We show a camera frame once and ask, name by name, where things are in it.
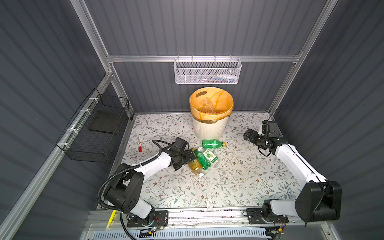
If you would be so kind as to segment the green bottle yellow cap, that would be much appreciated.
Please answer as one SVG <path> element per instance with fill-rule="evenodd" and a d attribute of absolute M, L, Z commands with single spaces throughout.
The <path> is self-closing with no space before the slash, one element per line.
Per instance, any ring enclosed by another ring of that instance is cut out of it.
<path fill-rule="evenodd" d="M 219 140 L 202 140 L 202 147 L 204 149 L 219 149 L 226 146 L 227 144 L 225 142 Z"/>

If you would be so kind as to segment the tubes in white basket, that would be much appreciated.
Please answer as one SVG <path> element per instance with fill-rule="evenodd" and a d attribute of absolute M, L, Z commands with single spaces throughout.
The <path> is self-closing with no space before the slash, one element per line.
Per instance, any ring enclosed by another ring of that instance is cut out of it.
<path fill-rule="evenodd" d="M 237 83 L 238 77 L 234 75 L 211 75 L 211 76 L 202 76 L 201 78 L 197 78 L 196 82 L 200 83 Z"/>

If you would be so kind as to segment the amber bottle red label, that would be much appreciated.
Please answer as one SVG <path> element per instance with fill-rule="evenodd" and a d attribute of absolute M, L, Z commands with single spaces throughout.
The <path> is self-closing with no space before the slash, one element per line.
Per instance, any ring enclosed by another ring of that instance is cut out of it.
<path fill-rule="evenodd" d="M 196 149 L 195 148 L 191 149 L 193 159 L 188 163 L 188 165 L 194 174 L 199 175 L 202 172 L 203 167 L 202 167 L 199 159 L 196 157 L 194 150 L 196 150 Z"/>

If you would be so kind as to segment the yellow marker pen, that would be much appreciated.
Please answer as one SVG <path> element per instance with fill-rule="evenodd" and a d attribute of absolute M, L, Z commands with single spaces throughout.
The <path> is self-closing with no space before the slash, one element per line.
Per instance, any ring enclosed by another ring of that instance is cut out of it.
<path fill-rule="evenodd" d="M 108 231 L 110 229 L 110 227 L 111 227 L 111 225 L 112 225 L 112 223 L 114 221 L 116 213 L 117 213 L 117 210 L 113 210 L 112 211 L 112 213 L 110 215 L 110 218 L 108 220 L 107 226 L 106 226 L 106 231 Z"/>

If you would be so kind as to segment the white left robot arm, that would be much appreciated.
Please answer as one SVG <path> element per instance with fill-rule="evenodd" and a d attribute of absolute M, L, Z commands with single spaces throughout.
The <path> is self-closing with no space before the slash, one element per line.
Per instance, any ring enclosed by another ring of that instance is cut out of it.
<path fill-rule="evenodd" d="M 155 218 L 155 207 L 141 198 L 143 184 L 157 172 L 172 167 L 179 170 L 195 160 L 189 142 L 177 137 L 173 143 L 153 140 L 159 151 L 141 163 L 120 164 L 99 188 L 97 200 L 101 207 L 133 215 L 149 225 Z"/>

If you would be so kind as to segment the white paper tag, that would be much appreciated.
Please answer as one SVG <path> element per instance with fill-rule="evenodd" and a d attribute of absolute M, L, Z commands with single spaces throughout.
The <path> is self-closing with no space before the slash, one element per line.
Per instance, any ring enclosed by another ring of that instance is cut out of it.
<path fill-rule="evenodd" d="M 212 199 L 210 199 L 210 198 L 206 199 L 206 204 L 207 204 L 207 209 L 208 209 L 209 211 L 211 211 L 211 210 L 214 209 Z"/>

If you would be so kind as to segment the red white marker pen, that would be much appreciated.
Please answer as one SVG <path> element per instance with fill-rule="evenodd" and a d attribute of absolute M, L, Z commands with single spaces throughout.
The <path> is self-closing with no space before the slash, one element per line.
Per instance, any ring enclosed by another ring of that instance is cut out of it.
<path fill-rule="evenodd" d="M 141 153 L 142 152 L 142 136 L 139 135 L 138 138 L 139 138 L 139 152 Z"/>

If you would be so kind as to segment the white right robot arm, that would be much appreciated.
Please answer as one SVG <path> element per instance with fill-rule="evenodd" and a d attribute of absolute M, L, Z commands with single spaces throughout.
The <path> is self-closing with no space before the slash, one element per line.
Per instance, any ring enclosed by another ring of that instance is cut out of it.
<path fill-rule="evenodd" d="M 341 216 L 342 187 L 329 181 L 313 168 L 279 132 L 275 121 L 264 120 L 260 131 L 247 129 L 244 140 L 258 147 L 260 154 L 268 152 L 281 160 L 299 183 L 299 195 L 294 200 L 266 200 L 262 216 L 290 216 L 310 222 L 335 221 Z"/>

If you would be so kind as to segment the orange bin liner bag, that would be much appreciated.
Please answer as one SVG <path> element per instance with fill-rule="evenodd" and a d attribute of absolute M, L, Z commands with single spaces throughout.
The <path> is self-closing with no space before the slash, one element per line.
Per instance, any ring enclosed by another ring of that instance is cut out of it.
<path fill-rule="evenodd" d="M 205 97 L 210 98 L 215 104 L 216 114 L 206 114 L 198 111 L 199 103 Z M 201 88 L 190 96 L 190 109 L 192 115 L 198 120 L 216 122 L 232 114 L 234 100 L 232 95 L 223 89 L 215 87 Z"/>

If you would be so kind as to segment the green crushed bottle white label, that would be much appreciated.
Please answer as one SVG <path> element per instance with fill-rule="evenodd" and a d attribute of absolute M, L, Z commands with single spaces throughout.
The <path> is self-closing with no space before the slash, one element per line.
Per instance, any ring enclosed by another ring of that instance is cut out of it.
<path fill-rule="evenodd" d="M 203 170 L 208 170 L 209 168 L 216 167 L 219 164 L 219 158 L 209 149 L 199 147 L 198 149 L 193 149 L 193 152 L 199 163 L 202 165 Z"/>

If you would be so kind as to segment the white ribbed trash bin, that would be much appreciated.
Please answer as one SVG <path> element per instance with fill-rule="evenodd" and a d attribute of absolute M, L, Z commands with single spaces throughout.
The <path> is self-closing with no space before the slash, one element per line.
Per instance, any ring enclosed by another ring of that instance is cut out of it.
<path fill-rule="evenodd" d="M 193 130 L 199 140 L 219 140 L 226 129 L 229 117 L 215 121 L 201 121 L 192 116 Z"/>

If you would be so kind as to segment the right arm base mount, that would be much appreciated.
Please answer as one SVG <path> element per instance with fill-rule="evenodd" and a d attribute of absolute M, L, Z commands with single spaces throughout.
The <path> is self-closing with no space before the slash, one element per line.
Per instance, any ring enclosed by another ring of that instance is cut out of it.
<path fill-rule="evenodd" d="M 245 216 L 249 224 L 287 224 L 289 222 L 288 217 L 282 215 L 275 215 L 272 212 L 267 212 L 263 210 L 261 207 L 258 208 L 247 208 L 243 212 L 243 216 Z"/>

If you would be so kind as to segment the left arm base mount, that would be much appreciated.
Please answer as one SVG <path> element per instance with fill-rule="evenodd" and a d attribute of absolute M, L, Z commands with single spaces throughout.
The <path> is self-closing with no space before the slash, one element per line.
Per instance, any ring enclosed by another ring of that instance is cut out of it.
<path fill-rule="evenodd" d="M 128 228 L 157 227 L 162 229 L 168 225 L 168 220 L 169 211 L 155 210 L 150 212 L 150 214 L 144 219 L 136 215 L 128 215 L 126 226 Z"/>

